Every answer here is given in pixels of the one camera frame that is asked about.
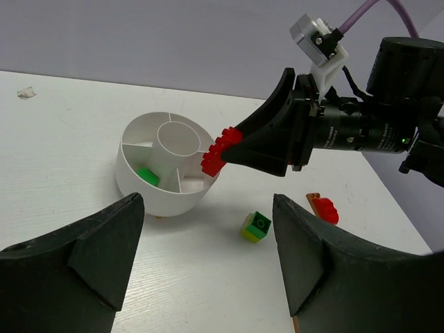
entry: yellow lego brick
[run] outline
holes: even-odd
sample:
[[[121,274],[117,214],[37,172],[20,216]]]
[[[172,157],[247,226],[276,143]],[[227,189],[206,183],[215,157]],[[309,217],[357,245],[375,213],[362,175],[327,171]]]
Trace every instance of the yellow lego brick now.
[[[247,240],[251,241],[252,243],[257,243],[260,241],[259,238],[257,238],[255,235],[249,233],[247,230],[243,229],[241,230],[241,235],[244,236]]]

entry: green and yellow lego brick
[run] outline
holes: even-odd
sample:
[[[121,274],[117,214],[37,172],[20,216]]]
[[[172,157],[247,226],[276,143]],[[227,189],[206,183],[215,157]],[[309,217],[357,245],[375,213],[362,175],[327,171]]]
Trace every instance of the green and yellow lego brick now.
[[[145,180],[148,184],[152,184],[153,186],[158,186],[159,185],[159,178],[152,173],[151,171],[149,171],[147,168],[141,168],[138,172],[137,175]]]
[[[249,214],[242,225],[241,235],[252,243],[263,239],[270,229],[271,221],[259,212]]]

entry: white wall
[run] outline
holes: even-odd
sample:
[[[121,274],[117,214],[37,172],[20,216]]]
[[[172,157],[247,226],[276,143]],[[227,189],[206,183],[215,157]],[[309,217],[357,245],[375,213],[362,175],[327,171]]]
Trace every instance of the white wall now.
[[[289,34],[295,21],[309,12],[339,26],[363,1],[3,0],[0,69],[265,99],[285,67],[309,68]],[[444,9],[444,0],[402,2],[419,29]],[[444,13],[423,35],[444,40],[443,31]],[[380,40],[406,34],[385,1],[347,34],[363,88]],[[350,95],[342,77],[336,86]],[[429,245],[444,248],[443,189],[399,174],[400,156],[367,158]]]

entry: black cable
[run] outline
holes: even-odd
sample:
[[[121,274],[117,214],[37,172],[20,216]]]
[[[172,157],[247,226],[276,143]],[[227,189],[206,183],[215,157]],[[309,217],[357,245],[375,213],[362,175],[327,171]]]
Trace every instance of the black cable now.
[[[355,81],[353,80],[352,74],[350,74],[350,71],[348,70],[348,68],[346,66],[344,66],[344,67],[342,67],[342,70],[345,74],[345,77],[347,78],[350,88],[352,88],[353,94],[356,97],[359,97],[364,102],[368,101],[370,96],[358,88],[358,86],[355,83]]]

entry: cylindrical container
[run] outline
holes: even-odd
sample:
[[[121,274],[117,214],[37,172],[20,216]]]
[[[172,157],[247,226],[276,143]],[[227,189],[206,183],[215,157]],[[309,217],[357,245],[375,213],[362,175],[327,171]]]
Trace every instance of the cylindrical container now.
[[[160,179],[158,187],[165,189],[176,169],[199,148],[199,136],[187,124],[170,121],[161,125],[146,165]]]
[[[214,143],[197,123],[179,114],[153,112],[137,117],[123,132],[116,180],[124,196],[139,192],[145,212],[175,216],[193,208],[217,179],[202,172],[202,155]],[[137,175],[149,169],[157,186]]]

